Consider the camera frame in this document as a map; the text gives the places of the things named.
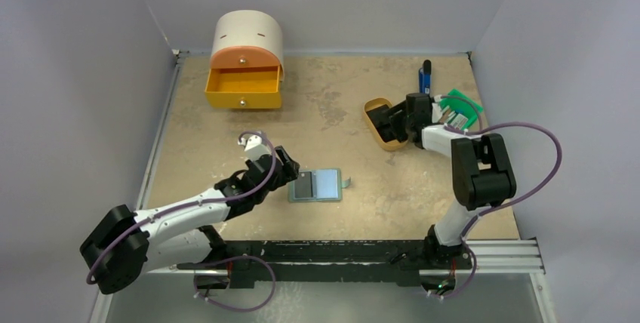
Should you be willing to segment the green card holder wallet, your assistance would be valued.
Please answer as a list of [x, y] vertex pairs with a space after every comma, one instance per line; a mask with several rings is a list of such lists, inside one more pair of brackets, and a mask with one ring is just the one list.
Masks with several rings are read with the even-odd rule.
[[313, 174], [314, 196], [308, 199], [295, 199], [293, 197], [294, 180], [288, 184], [288, 200], [291, 203], [341, 201], [343, 197], [343, 190], [350, 187], [352, 183], [351, 177], [343, 179], [339, 168], [323, 168], [303, 171], [311, 171]]

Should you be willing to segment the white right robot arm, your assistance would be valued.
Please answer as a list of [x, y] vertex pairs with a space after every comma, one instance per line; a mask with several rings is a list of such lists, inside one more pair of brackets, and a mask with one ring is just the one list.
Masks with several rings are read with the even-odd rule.
[[408, 94], [382, 117], [385, 135], [398, 142], [437, 152], [451, 161], [454, 201], [425, 238], [423, 256], [432, 267], [450, 262], [454, 250], [481, 214], [498, 208], [516, 192], [516, 181], [503, 138], [499, 134], [471, 135], [441, 120], [444, 95]]

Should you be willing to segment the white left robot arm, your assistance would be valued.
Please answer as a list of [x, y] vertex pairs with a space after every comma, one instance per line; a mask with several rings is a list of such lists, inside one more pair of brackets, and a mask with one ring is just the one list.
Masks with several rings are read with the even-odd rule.
[[86, 282], [107, 295], [154, 269], [181, 263], [221, 266], [225, 249], [213, 224], [252, 211], [300, 175], [300, 164], [282, 146], [245, 164], [214, 187], [162, 208], [110, 209], [79, 248], [89, 268]]

